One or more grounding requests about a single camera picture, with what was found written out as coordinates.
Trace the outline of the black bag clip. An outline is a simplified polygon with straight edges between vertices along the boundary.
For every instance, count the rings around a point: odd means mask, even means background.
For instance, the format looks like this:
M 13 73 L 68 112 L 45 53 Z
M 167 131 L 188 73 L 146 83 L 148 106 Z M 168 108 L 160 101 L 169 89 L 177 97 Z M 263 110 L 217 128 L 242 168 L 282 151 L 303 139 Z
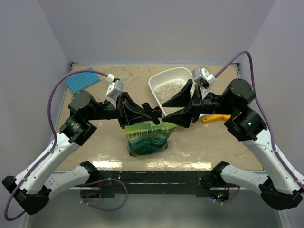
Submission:
M 148 114 L 153 123 L 155 125 L 159 125 L 160 124 L 160 118 L 162 118 L 162 111 L 160 109 L 160 107 L 155 107 L 155 108 L 151 108 L 151 106 L 148 103 L 143 103 L 142 107 L 144 109 L 144 111 L 146 112 L 146 114 Z

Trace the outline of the green litter bag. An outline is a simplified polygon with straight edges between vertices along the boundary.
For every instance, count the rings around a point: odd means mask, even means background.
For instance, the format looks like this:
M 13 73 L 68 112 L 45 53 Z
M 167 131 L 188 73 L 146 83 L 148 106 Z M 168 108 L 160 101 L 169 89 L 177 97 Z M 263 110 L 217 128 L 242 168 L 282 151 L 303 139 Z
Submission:
M 176 127 L 177 125 L 172 123 L 152 126 L 149 122 L 126 126 L 129 155 L 138 157 L 166 150 L 168 139 Z

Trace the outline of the yellow plastic scoop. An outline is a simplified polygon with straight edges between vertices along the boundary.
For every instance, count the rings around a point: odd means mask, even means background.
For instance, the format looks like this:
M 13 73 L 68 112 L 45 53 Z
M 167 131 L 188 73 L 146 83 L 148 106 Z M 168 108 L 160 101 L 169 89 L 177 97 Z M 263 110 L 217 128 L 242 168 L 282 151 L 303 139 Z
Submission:
M 231 115 L 216 114 L 216 115 L 211 115 L 211 116 L 202 118 L 202 122 L 203 123 L 210 123 L 210 122 L 217 121 L 217 120 L 226 121 L 230 117 L 231 117 Z

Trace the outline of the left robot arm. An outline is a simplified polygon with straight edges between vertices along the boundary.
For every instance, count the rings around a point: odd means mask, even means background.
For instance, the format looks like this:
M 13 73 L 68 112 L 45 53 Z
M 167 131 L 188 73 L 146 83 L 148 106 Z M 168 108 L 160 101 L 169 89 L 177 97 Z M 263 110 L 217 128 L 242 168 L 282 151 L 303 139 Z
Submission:
M 114 102 L 109 99 L 98 102 L 88 91 L 80 91 L 73 95 L 68 108 L 70 116 L 51 144 L 23 172 L 2 181 L 11 194 L 9 199 L 15 199 L 29 215 L 38 213 L 52 197 L 72 187 L 97 184 L 99 171 L 88 161 L 58 178 L 53 175 L 54 170 L 97 130 L 92 120 L 117 119 L 120 127 L 125 128 L 150 121 L 159 124 L 162 116 L 159 107 L 151 108 L 148 103 L 137 105 L 127 92 L 121 93 Z

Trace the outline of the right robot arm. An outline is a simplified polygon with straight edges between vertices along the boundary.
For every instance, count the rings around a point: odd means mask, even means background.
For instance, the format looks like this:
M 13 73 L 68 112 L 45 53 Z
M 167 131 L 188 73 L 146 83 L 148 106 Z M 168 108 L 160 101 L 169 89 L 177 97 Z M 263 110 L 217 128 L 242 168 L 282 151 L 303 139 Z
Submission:
M 237 185 L 261 196 L 271 208 L 285 210 L 297 207 L 303 200 L 304 177 L 297 172 L 279 150 L 271 145 L 269 127 L 262 117 L 249 107 L 256 94 L 243 79 L 232 80 L 222 95 L 202 95 L 201 88 L 188 80 L 186 85 L 163 107 L 178 108 L 163 121 L 189 128 L 201 114 L 227 114 L 224 125 L 258 159 L 265 174 L 239 169 L 227 162 L 220 162 L 201 183 L 206 188 L 224 184 Z

